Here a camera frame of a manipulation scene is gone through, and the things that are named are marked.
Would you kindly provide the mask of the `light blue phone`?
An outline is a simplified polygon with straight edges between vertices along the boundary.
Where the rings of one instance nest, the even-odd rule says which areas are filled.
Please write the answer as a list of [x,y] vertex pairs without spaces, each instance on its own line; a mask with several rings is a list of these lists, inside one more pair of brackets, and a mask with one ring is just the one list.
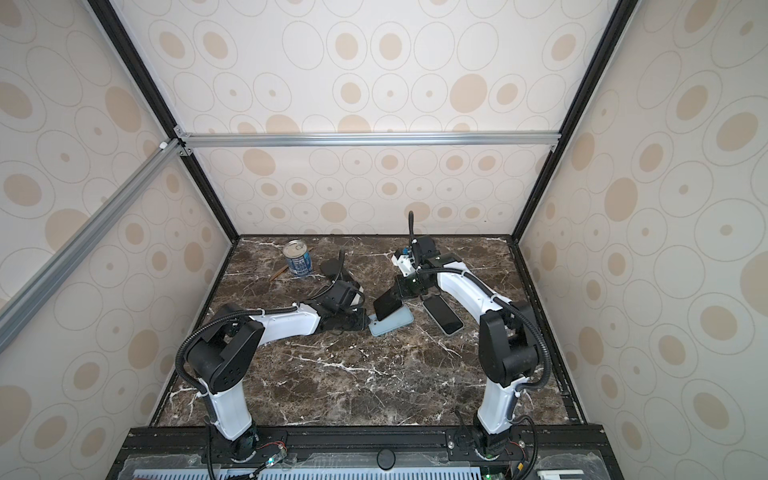
[[461,318],[441,296],[427,297],[423,300],[423,307],[446,336],[452,336],[464,328]]
[[379,320],[376,315],[369,317],[368,328],[374,337],[381,337],[402,327],[413,323],[414,316],[410,309],[403,305],[383,320]]

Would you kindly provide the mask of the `black phone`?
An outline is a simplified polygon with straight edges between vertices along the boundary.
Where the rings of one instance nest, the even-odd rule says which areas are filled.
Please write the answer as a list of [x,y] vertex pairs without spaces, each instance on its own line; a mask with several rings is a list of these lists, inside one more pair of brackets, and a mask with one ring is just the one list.
[[383,321],[403,306],[400,289],[397,285],[389,288],[373,301],[377,321]]

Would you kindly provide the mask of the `black phone case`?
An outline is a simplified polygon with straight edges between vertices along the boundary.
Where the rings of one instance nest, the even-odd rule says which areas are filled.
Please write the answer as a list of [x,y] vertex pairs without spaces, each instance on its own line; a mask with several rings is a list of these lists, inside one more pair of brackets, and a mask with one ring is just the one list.
[[339,259],[330,259],[321,263],[320,271],[329,280],[344,280],[349,277],[345,263]]

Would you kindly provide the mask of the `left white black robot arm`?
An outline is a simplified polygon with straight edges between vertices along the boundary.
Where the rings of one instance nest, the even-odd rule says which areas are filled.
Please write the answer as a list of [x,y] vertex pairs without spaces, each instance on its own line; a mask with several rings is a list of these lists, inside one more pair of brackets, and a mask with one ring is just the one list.
[[326,331],[361,331],[368,326],[365,295],[348,278],[340,251],[332,282],[289,307],[241,309],[226,305],[207,324],[191,333],[177,350],[178,376],[203,399],[211,425],[228,441],[253,432],[242,381],[257,349],[297,336]]

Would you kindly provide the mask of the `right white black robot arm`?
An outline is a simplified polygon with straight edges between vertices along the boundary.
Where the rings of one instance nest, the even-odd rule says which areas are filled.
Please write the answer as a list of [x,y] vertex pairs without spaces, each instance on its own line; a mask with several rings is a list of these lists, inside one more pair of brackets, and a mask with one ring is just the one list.
[[552,373],[552,358],[543,334],[526,312],[529,305],[501,295],[452,253],[443,254],[430,236],[416,236],[415,213],[408,218],[408,246],[392,256],[398,274],[394,285],[375,302],[380,320],[403,302],[420,298],[424,304],[441,296],[458,302],[478,325],[478,358],[486,377],[483,400],[468,430],[475,451],[494,460],[504,451],[512,429],[520,424],[514,410],[523,390],[540,390]]

